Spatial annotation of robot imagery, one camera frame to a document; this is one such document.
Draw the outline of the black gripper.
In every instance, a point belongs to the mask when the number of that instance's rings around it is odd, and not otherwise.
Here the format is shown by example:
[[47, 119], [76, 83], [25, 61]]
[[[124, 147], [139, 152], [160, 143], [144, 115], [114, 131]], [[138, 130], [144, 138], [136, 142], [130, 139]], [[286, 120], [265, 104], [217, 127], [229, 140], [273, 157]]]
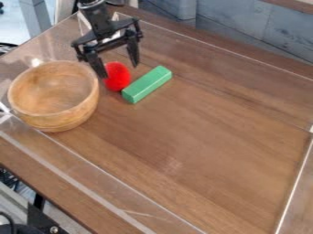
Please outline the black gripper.
[[84, 36], [72, 41], [71, 47], [78, 53], [78, 59], [87, 60], [98, 77], [106, 79], [107, 70], [96, 52], [126, 45], [130, 60], [136, 67], [139, 63], [138, 43], [142, 37], [138, 18], [130, 17], [120, 21], [107, 20], [104, 31], [100, 32], [96, 28], [92, 28]]

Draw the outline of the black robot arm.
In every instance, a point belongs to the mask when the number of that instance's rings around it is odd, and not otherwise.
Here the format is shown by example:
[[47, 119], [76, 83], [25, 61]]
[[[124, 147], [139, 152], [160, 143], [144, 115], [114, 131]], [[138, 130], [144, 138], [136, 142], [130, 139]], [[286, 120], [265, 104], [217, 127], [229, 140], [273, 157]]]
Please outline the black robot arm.
[[91, 30], [71, 42], [78, 60], [91, 65], [99, 79], [106, 79], [107, 69], [99, 53], [126, 45], [130, 60], [136, 67], [139, 63], [138, 43], [143, 38], [139, 19], [128, 17], [123, 20], [112, 20], [106, 0], [78, 0], [78, 11], [91, 25]]

